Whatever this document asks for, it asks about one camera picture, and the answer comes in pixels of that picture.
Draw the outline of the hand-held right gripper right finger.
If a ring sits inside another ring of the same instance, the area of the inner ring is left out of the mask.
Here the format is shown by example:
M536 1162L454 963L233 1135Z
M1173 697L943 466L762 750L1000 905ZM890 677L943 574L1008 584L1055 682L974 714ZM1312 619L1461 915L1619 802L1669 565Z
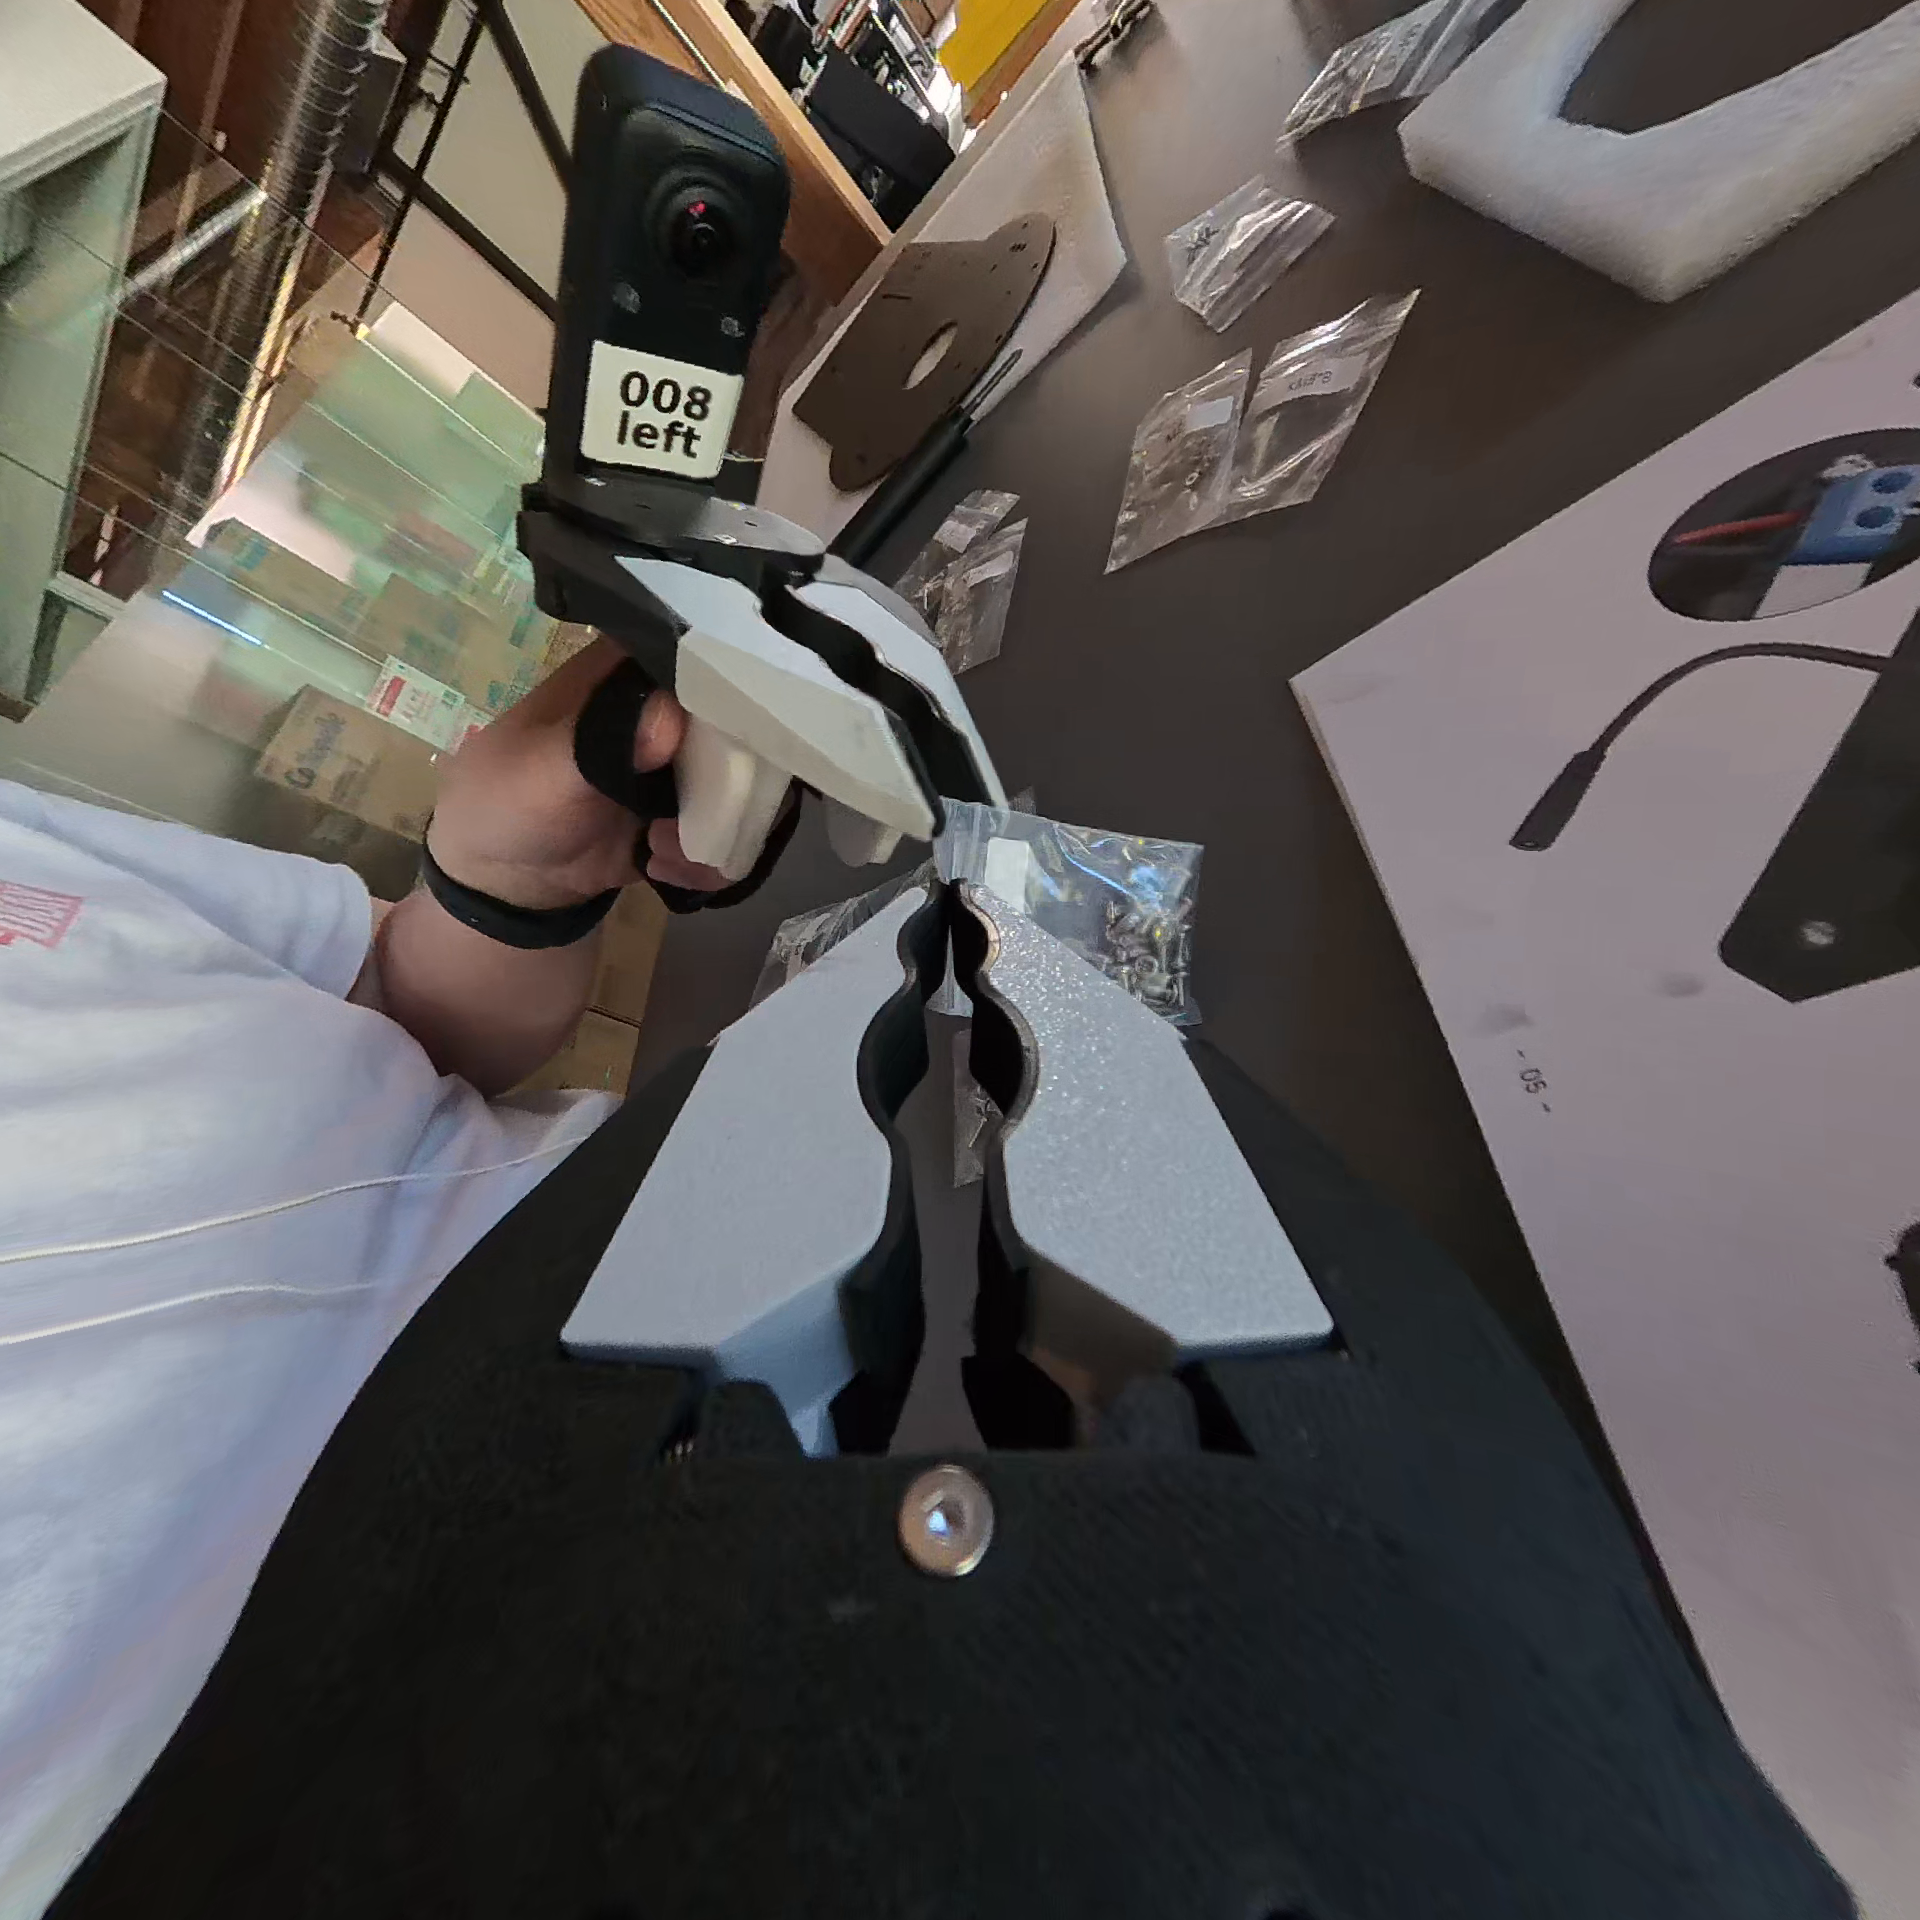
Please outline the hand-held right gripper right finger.
M974 1352L992 1450L1218 1361L1327 1353L1333 1313L1175 1025L979 883L960 886L979 1146Z

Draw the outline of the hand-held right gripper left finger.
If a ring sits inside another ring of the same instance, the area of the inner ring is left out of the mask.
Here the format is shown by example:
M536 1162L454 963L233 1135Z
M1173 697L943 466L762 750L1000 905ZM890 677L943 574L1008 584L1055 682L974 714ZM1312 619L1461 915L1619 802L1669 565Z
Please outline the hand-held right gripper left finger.
M898 1119L946 947L925 881L707 1045L562 1328L569 1359L762 1385L809 1455L890 1447L925 1334Z

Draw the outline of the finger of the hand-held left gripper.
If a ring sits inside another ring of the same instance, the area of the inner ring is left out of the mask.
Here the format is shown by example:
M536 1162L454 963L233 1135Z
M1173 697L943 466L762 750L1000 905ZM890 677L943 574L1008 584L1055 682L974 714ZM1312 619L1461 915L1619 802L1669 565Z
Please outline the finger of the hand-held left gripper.
M885 714L934 816L943 806L1006 806L974 714L929 630L865 574L815 574L778 591L778 633L822 658Z
M674 691L690 721L879 827L936 838L938 798L904 721L778 633L751 587L672 561L614 567L679 626Z

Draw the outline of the clear labelled screw bag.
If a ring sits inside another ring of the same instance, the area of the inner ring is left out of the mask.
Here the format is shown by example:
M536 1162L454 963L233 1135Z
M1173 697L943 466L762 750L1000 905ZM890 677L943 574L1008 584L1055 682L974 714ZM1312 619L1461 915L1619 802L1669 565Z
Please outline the clear labelled screw bag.
M750 1008L766 1003L787 981L809 973L826 957L830 950L864 929L903 894L914 896L919 890L921 881L903 875L886 881L869 894L811 909L809 913L783 919L761 960Z
M1203 850L1149 834L1055 824L1010 808L946 806L931 866L1016 909L1167 1025L1200 1025L1192 927Z

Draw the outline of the black metal base plate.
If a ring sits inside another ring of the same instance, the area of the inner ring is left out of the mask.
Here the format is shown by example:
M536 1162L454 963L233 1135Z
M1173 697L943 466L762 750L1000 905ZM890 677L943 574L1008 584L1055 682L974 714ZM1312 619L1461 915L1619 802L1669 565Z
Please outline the black metal base plate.
M914 454L999 363L1055 248L1047 216L971 242L914 242L826 351L793 405L826 446L835 494L862 494Z

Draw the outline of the instruction manual booklet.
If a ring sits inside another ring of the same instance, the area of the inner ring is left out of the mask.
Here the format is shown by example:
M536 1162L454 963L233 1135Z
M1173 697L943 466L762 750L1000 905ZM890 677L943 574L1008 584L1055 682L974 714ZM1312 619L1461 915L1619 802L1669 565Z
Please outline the instruction manual booklet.
M1294 680L1665 1586L1914 1915L1914 295Z

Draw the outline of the dark desk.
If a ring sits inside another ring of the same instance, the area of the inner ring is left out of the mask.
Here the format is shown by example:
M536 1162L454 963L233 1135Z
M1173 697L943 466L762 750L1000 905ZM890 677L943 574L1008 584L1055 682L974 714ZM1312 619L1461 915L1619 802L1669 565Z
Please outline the dark desk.
M1259 352L1419 302L1319 498L1101 577L1144 405L1234 346L1167 297L1162 234L1277 154L1283 111L1394 5L1158 5L1087 83L1129 271L974 432L952 493L1021 494L1000 656L965 677L1013 793L1203 849L1202 1038L1402 1207L1499 1311L1629 1499L1291 677L1914 291L1914 150L1674 305L1407 179L1376 111L1304 142L1326 242L1238 328Z

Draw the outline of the person's left hand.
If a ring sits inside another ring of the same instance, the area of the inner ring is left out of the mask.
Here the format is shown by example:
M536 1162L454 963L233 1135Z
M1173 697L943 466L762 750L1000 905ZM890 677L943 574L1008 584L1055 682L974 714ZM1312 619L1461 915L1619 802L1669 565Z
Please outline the person's left hand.
M465 739L440 776L425 833L449 879L529 911L581 905L637 881L696 894L729 886L686 857L674 822L642 825L577 771L577 717L625 664L614 641L591 641Z

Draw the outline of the black cylindrical tool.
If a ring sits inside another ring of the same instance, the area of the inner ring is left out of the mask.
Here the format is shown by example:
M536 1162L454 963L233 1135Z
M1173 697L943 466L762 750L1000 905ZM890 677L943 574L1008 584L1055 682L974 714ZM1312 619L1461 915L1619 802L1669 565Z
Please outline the black cylindrical tool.
M936 481L952 466L969 445L975 419L986 400L1016 370L1023 352L1008 351L999 363L977 383L975 391L960 398L914 446L895 470L864 498L856 513L832 538L826 552L851 565L865 567L898 523L922 501Z

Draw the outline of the black wrist band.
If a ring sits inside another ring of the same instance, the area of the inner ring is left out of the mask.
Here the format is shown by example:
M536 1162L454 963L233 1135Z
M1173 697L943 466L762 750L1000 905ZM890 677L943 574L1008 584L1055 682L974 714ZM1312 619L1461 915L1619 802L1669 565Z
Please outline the black wrist band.
M581 857L535 846L491 846L465 816L425 822L417 893L467 933L518 954L569 950L601 929L622 886L584 893Z

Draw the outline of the yellow box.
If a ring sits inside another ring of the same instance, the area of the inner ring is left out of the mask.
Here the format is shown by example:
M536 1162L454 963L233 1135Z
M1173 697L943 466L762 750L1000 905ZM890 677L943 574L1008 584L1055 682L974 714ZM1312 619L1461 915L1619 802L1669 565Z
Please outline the yellow box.
M951 3L934 61L966 94L1016 73L1077 10L1077 3Z

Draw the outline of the scattered group of screw bags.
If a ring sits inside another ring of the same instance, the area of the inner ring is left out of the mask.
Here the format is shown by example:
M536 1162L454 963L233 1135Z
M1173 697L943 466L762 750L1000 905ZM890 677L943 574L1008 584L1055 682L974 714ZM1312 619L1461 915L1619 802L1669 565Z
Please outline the scattered group of screw bags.
M1309 134L1433 94L1494 27L1499 5L1416 5L1333 51L1296 99L1277 157ZM1334 214L1280 192L1270 174L1241 183L1165 238L1170 293L1210 333L1253 310L1334 226ZM1170 391L1139 419L1105 573L1185 538L1304 506L1326 483L1416 293L1371 295L1345 314L1249 351ZM898 579L954 673L995 658L1016 581L1016 494L961 496Z

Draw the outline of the person's white shirt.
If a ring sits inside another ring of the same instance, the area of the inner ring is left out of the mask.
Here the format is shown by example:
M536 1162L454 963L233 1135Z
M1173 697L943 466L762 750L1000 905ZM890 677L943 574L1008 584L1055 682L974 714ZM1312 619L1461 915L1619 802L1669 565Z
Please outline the person's white shirt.
M346 866L5 782L2 1913L203 1690L359 1385L614 1109L352 1002Z

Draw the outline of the white foam square with hole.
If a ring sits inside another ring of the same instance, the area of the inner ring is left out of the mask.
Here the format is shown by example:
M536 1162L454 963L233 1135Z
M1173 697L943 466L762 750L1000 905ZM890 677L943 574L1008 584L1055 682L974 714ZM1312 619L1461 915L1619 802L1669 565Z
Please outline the white foam square with hole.
M1528 3L1398 125L1431 191L1672 302L1914 142L1917 5L1654 128L1562 117L1626 3Z

